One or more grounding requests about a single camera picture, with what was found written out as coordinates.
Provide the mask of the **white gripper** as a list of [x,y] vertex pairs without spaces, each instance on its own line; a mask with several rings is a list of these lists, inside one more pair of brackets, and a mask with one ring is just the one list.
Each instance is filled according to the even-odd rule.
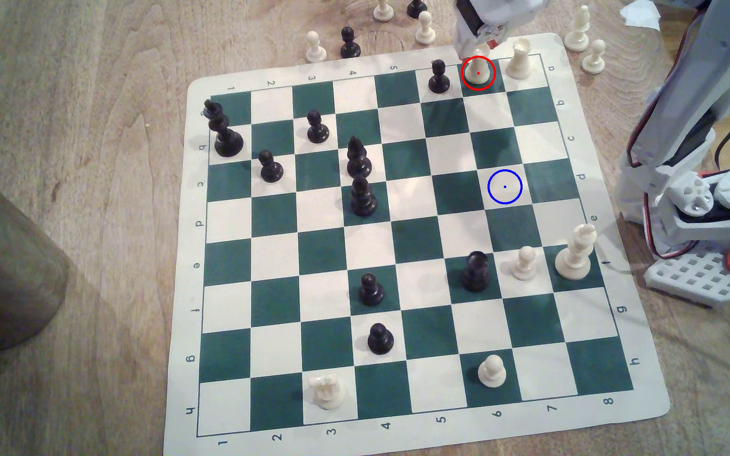
[[459,17],[455,51],[458,58],[472,57],[482,47],[499,46],[513,28],[531,22],[550,4],[550,1],[456,1]]

